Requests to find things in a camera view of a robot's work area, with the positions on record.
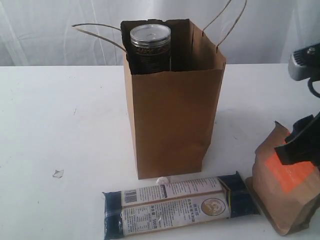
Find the brown pouch orange label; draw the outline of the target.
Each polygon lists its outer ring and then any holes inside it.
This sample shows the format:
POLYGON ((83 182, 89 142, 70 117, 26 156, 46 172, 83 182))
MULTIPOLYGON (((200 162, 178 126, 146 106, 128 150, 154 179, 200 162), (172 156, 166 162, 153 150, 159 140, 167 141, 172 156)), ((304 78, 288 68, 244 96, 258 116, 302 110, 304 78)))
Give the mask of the brown pouch orange label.
POLYGON ((275 148, 289 131, 276 122, 255 150, 252 176, 245 182, 275 231, 289 235, 309 228, 320 207, 320 171, 311 162, 283 165, 275 148))

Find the white marshmallow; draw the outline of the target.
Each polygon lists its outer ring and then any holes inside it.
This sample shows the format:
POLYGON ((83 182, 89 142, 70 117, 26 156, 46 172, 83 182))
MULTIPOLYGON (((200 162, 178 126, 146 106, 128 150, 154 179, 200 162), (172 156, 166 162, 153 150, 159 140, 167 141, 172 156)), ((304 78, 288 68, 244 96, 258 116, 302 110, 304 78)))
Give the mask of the white marshmallow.
POLYGON ((162 177, 159 177, 157 180, 156 180, 156 184, 157 185, 165 185, 165 184, 168 184, 170 182, 170 180, 165 177, 165 176, 162 176, 162 177))

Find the blue noodle packet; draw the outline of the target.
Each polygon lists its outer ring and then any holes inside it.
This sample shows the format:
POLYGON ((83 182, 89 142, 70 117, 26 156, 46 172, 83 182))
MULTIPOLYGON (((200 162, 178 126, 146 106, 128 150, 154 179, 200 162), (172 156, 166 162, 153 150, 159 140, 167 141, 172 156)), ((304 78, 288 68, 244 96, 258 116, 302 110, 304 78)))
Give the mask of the blue noodle packet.
POLYGON ((104 239, 259 215, 236 172, 104 193, 104 239))

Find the dark can silver lid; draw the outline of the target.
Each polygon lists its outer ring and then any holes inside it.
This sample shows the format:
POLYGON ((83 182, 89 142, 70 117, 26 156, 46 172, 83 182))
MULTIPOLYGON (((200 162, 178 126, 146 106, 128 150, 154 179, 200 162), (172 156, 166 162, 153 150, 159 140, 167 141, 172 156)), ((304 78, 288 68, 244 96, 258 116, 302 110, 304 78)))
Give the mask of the dark can silver lid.
POLYGON ((171 29, 163 24, 143 24, 130 31, 132 64, 136 74, 171 70, 171 29))

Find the brown paper bag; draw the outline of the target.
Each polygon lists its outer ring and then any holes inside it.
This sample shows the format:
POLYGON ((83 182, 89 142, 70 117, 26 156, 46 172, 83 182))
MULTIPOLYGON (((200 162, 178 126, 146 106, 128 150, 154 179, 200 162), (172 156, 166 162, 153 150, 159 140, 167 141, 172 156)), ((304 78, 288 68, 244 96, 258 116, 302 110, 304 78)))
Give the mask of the brown paper bag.
POLYGON ((200 172, 226 67, 219 44, 189 19, 124 20, 118 30, 138 178, 200 172), (138 64, 130 32, 147 24, 170 29, 169 71, 149 74, 138 64))

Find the torn clear tape scrap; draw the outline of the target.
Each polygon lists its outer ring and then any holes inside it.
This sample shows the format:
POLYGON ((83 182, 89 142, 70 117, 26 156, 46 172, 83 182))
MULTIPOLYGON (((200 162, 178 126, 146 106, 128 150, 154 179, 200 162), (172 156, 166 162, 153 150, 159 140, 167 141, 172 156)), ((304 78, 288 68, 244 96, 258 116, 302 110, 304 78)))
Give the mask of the torn clear tape scrap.
POLYGON ((57 179, 61 179, 64 175, 64 170, 55 170, 55 172, 53 173, 52 177, 53 178, 57 178, 57 179))

